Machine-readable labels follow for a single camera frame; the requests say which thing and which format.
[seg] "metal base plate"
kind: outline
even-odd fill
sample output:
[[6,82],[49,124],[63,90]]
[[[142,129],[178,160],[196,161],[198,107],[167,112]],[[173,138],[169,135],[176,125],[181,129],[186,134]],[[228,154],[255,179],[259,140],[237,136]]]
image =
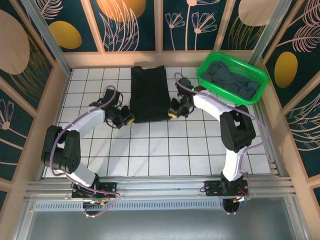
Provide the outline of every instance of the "metal base plate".
[[241,196],[243,195],[239,188],[248,193],[248,183],[246,180],[239,182],[237,187],[228,189],[227,192],[223,192],[221,186],[221,181],[205,181],[204,182],[204,192],[207,197],[218,197],[218,196]]

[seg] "green basket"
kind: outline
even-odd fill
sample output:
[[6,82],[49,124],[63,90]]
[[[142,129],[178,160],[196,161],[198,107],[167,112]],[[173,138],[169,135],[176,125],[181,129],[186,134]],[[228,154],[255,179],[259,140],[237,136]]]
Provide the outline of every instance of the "green basket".
[[[251,100],[245,100],[242,97],[201,78],[201,73],[206,72],[209,65],[215,61],[223,61],[226,65],[228,65],[231,72],[247,77],[260,84],[260,87],[256,90]],[[258,102],[269,81],[269,77],[264,71],[222,52],[211,53],[200,65],[196,71],[196,75],[199,78],[199,83],[201,86],[206,88],[208,91],[218,94],[232,103],[235,103],[236,105],[249,105]]]

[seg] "gray towel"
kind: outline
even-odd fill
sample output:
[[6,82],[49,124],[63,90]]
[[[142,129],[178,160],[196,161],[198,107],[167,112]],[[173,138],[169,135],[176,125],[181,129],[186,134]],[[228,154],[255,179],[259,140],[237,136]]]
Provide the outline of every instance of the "gray towel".
[[260,87],[260,83],[231,72],[223,61],[211,63],[207,71],[201,73],[201,77],[245,100],[251,100]]

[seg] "white tile floor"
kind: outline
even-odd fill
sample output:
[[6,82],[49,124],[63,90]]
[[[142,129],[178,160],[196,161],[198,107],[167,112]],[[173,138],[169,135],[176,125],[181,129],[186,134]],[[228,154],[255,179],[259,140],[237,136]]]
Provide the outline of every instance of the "white tile floor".
[[[167,67],[171,98],[177,97],[173,79],[176,72],[188,77],[194,86],[199,84],[195,67]],[[108,85],[122,92],[123,104],[129,105],[130,79],[130,68],[75,69],[59,125],[84,113]],[[255,114],[252,106],[248,108]],[[257,137],[252,144],[256,144],[261,142],[260,130],[256,122],[253,124]],[[187,119],[133,123],[121,129],[103,123],[81,140],[81,162],[100,177],[219,175],[225,154],[219,122],[201,109],[195,109]],[[242,170],[250,174],[271,173],[264,147],[249,151]],[[52,175],[46,168],[43,176]]]

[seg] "white robotic arm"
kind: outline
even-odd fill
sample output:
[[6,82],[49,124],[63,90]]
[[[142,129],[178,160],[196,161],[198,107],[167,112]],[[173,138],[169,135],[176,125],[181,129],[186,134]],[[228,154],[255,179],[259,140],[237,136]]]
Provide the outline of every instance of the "white robotic arm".
[[[90,110],[94,108],[94,106],[90,106],[88,108],[88,111],[90,112]],[[68,131],[75,130],[79,132],[80,139],[82,139],[87,133],[90,132],[90,130],[94,129],[96,126],[102,124],[103,122],[105,122],[105,111],[99,109],[90,112],[84,118],[81,118],[75,125],[70,127]],[[69,124],[70,122],[63,125],[62,129],[65,129]],[[91,187],[96,178],[96,174],[90,171],[82,162],[80,162],[79,166],[74,172],[70,174],[67,173],[67,175],[87,187]]]
[[[211,94],[207,90],[202,90],[201,92],[206,95]],[[220,121],[220,116],[223,113],[232,111],[230,107],[223,106],[213,99],[203,96],[202,94],[194,95],[193,103],[195,107],[206,111],[218,121]],[[243,154],[246,148],[247,147],[245,146],[238,152],[234,152],[229,149],[226,150],[225,164],[222,173],[228,181],[235,181],[242,176],[242,173],[239,170],[240,156]]]

